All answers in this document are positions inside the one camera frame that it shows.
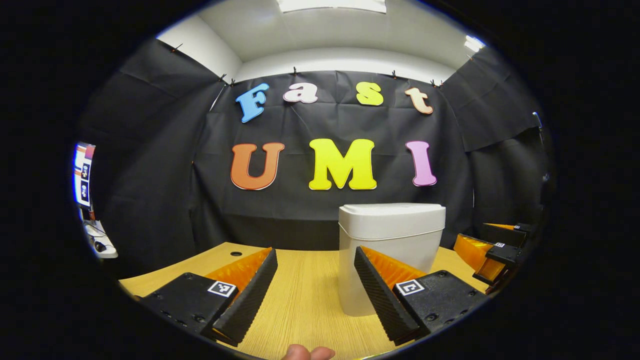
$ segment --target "black fabric backdrop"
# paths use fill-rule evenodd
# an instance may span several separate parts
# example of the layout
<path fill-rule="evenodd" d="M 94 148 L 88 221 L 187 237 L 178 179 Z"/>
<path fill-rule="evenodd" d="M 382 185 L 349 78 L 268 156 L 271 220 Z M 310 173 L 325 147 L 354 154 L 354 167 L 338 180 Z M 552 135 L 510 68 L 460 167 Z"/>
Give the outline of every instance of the black fabric backdrop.
<path fill-rule="evenodd" d="M 81 140 L 97 146 L 96 215 L 119 253 L 105 265 L 117 277 L 130 277 L 224 241 L 335 250 L 338 207 L 344 204 L 442 204 L 447 216 L 441 245 L 449 248 L 458 233 L 477 236 L 482 222 L 535 221 L 546 164 L 538 130 L 530 128 L 538 126 L 532 111 L 540 110 L 522 82 L 495 59 L 483 49 L 441 88 L 335 71 L 268 76 L 223 88 L 195 60 L 172 53 L 159 40 L 149 42 L 96 93 L 81 119 Z M 381 106 L 356 100 L 361 81 L 379 84 Z M 241 123 L 236 97 L 263 82 L 269 85 L 264 113 Z M 301 82 L 318 86 L 317 102 L 282 99 L 289 85 Z M 431 115 L 419 113 L 404 94 L 414 86 L 428 95 Z M 353 140 L 372 140 L 377 188 L 338 189 L 334 183 L 330 190 L 309 189 L 315 166 L 309 142 L 316 138 L 332 139 L 342 155 Z M 438 179 L 433 186 L 412 183 L 413 158 L 405 143 L 413 140 L 429 144 Z M 249 173 L 259 176 L 262 145 L 268 142 L 285 145 L 273 184 L 258 191 L 233 185 L 233 146 L 258 147 Z"/>

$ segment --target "ceiling light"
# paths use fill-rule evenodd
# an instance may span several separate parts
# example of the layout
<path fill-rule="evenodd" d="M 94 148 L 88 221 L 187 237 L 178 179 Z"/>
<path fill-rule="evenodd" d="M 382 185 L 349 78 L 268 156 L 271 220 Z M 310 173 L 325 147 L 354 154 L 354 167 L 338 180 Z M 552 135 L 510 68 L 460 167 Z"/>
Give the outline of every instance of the ceiling light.
<path fill-rule="evenodd" d="M 278 0 L 283 13 L 318 8 L 347 8 L 387 13 L 385 0 Z"/>
<path fill-rule="evenodd" d="M 482 43 L 482 41 L 474 37 L 470 37 L 469 35 L 467 35 L 467 41 L 465 42 L 465 46 L 473 50 L 473 52 L 477 53 L 478 51 L 480 51 L 480 49 L 484 47 L 484 43 Z"/>

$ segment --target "pink letter i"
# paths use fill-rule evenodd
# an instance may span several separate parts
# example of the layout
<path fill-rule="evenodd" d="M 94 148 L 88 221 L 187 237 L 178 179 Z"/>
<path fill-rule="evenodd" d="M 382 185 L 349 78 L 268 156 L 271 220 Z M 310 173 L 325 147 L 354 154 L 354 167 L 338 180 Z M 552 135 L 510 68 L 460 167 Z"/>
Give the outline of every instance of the pink letter i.
<path fill-rule="evenodd" d="M 427 149 L 429 144 L 426 142 L 408 142 L 405 144 L 413 155 L 413 164 L 415 165 L 415 177 L 413 184 L 415 186 L 428 186 L 436 183 L 437 179 L 431 173 L 431 165 L 429 165 L 429 155 Z"/>

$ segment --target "white trash can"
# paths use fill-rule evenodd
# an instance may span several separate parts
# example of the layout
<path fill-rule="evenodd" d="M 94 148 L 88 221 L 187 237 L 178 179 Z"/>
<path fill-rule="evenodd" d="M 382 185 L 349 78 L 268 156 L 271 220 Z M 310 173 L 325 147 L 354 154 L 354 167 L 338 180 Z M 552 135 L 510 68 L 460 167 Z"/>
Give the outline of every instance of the white trash can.
<path fill-rule="evenodd" d="M 375 313 L 353 266 L 358 246 L 429 273 L 440 246 L 445 208 L 439 204 L 359 204 L 340 207 L 340 304 L 349 316 Z"/>

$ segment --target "hand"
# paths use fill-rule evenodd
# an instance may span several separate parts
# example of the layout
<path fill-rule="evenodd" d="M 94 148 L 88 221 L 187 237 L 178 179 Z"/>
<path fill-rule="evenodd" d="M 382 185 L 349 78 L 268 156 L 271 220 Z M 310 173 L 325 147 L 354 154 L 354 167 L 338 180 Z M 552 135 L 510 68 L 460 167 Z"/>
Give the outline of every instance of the hand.
<path fill-rule="evenodd" d="M 329 360 L 335 356 L 335 351 L 328 347 L 317 347 L 311 352 L 302 345 L 289 345 L 287 355 L 282 360 Z"/>

